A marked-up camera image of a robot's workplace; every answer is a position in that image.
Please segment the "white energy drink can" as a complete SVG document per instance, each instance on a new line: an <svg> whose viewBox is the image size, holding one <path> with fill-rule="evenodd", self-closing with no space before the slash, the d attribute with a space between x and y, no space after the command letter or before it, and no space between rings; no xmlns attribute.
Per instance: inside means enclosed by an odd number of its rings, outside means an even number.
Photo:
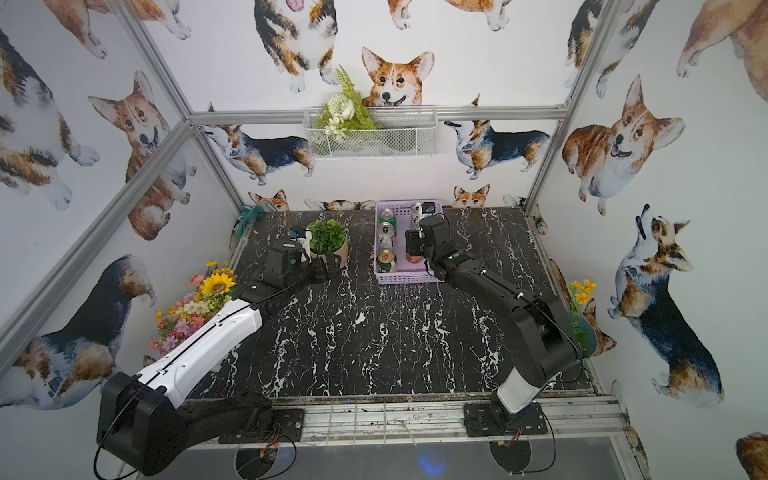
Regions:
<svg viewBox="0 0 768 480"><path fill-rule="evenodd" d="M379 222L377 226L378 248L392 250L396 238L396 227L390 222Z"/></svg>

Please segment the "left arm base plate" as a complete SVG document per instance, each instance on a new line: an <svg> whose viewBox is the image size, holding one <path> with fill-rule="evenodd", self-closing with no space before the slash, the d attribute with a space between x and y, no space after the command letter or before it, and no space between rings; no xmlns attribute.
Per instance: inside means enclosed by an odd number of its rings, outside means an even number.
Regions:
<svg viewBox="0 0 768 480"><path fill-rule="evenodd" d="M241 431L222 435L219 444L273 443L301 440L305 409L270 409L260 411Z"/></svg>

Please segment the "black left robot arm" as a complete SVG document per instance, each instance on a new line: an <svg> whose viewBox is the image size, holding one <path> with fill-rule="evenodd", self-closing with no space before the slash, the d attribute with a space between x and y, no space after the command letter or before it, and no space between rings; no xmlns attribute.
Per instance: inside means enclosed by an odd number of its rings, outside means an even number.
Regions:
<svg viewBox="0 0 768 480"><path fill-rule="evenodd" d="M167 468L186 449L243 428L264 400L240 394L193 400L198 382L263 325L266 309L308 285L313 267L307 247L279 242L267 252L262 279L246 286L208 323L160 360L134 375L112 377L101 394L97 450L145 475Z"/></svg>

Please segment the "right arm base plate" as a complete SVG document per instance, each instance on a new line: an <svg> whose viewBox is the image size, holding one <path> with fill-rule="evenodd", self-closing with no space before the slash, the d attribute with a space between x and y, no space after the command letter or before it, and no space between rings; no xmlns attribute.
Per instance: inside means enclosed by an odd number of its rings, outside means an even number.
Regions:
<svg viewBox="0 0 768 480"><path fill-rule="evenodd" d="M548 433L543 410L537 403L515 414L507 412L498 403L467 403L463 406L463 415L469 437L514 437Z"/></svg>

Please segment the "green soda can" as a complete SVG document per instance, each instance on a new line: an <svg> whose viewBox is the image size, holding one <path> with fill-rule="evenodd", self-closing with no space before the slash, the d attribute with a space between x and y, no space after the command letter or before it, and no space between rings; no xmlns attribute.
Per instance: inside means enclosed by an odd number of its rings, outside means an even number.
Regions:
<svg viewBox="0 0 768 480"><path fill-rule="evenodd" d="M397 217L391 208L383 208L378 213L378 221L380 223L389 223L392 226L395 226L397 223Z"/></svg>

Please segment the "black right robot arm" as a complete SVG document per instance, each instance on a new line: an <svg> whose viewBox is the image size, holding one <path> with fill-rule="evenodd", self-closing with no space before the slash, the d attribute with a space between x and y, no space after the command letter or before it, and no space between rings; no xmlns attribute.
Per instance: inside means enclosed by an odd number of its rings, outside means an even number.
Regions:
<svg viewBox="0 0 768 480"><path fill-rule="evenodd" d="M474 297L509 331L512 369L494 392L510 414L527 408L559 374L579 364L582 353L570 320L555 295L536 296L499 274L454 242L443 214L423 217L405 233L406 253L424 258L440 281Z"/></svg>

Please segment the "green gold-top can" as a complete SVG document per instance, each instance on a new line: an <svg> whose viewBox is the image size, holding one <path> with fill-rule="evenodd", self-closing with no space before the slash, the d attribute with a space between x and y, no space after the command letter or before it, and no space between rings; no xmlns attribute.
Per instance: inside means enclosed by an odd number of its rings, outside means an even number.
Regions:
<svg viewBox="0 0 768 480"><path fill-rule="evenodd" d="M382 249L376 257L376 263L381 273L394 273L397 271L397 257L391 249Z"/></svg>

